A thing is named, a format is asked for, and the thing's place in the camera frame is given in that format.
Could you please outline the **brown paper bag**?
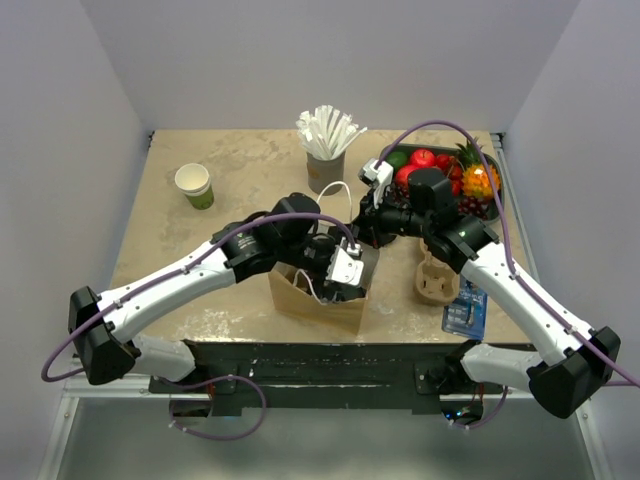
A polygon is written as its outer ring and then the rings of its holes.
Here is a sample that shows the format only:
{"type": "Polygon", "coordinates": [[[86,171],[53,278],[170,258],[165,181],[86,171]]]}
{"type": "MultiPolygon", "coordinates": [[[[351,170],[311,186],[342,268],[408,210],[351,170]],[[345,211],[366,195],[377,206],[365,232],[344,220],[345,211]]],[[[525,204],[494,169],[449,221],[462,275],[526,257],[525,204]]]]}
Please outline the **brown paper bag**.
{"type": "Polygon", "coordinates": [[[358,286],[325,280],[309,270],[278,263],[268,274],[274,308],[287,317],[359,333],[369,302],[379,251],[364,245],[358,286]]]}

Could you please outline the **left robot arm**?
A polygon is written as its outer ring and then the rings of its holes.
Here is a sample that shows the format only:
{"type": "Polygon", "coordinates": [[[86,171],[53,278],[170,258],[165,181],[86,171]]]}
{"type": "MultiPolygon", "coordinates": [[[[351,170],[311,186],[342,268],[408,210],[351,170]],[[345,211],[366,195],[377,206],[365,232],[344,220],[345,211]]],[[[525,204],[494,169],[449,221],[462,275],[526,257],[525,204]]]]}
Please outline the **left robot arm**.
{"type": "Polygon", "coordinates": [[[364,283],[363,248],[352,230],[293,193],[269,211],[228,224],[180,260],[114,290],[82,287],[70,296],[68,328],[92,385],[128,373],[159,376],[185,392],[200,390],[207,368],[183,341],[143,335],[166,314],[213,291],[270,272],[283,263],[317,281],[316,294],[337,300],[364,283]]]}

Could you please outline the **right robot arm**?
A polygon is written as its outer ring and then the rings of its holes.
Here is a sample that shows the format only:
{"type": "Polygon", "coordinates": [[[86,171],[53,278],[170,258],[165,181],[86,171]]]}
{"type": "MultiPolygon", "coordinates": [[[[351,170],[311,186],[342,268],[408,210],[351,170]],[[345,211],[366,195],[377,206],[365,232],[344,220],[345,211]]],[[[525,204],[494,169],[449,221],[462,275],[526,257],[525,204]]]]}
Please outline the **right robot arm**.
{"type": "Polygon", "coordinates": [[[371,160],[358,173],[368,192],[356,224],[373,246],[386,235],[420,238],[433,257],[486,292],[519,326],[531,351],[467,341],[433,373],[443,392],[492,383],[529,392],[553,416],[566,419],[611,378],[620,348],[610,328],[592,328],[566,311],[517,266],[506,236],[459,212],[449,180],[436,168],[408,177],[409,202],[387,201],[394,170],[371,160]]]}

